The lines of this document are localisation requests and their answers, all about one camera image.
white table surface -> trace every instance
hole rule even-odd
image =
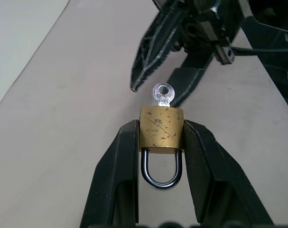
[[[69,2],[0,104],[0,228],[79,226],[95,166],[119,127],[185,58],[171,54],[130,91],[138,44],[156,13],[149,0]],[[243,33],[235,45],[249,47]],[[214,60],[182,108],[243,167],[274,222],[288,224],[288,106],[258,58]],[[155,179],[170,178],[172,155],[150,161]],[[140,224],[154,227],[195,224],[186,172],[165,192],[140,176],[139,213]]]
[[[69,0],[0,0],[0,102]]]

metal shackle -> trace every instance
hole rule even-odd
[[[176,186],[179,183],[182,176],[182,150],[179,149],[175,150],[175,164],[176,164],[175,173],[170,181],[164,183],[158,182],[150,176],[148,170],[148,155],[149,150],[143,148],[140,167],[144,180],[156,190],[169,190],[174,186]]]

black cable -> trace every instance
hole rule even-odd
[[[286,49],[249,49],[242,47],[232,47],[231,50],[236,56],[256,56],[256,55],[269,55],[269,54],[288,54]]]

brass padlock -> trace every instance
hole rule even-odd
[[[170,102],[175,95],[172,86],[166,83],[156,84],[152,90],[152,95],[158,105],[142,107],[140,111],[141,171],[143,178],[151,187],[157,190],[168,190],[173,188],[182,176],[184,115],[182,109],[170,107]],[[148,171],[149,153],[175,154],[176,170],[170,181],[162,183],[151,178]]]
[[[184,149],[183,126],[184,115],[182,109],[161,106],[142,107],[140,111],[139,146],[142,148],[168,147]],[[159,153],[173,153],[172,150],[158,151],[160,151]]]

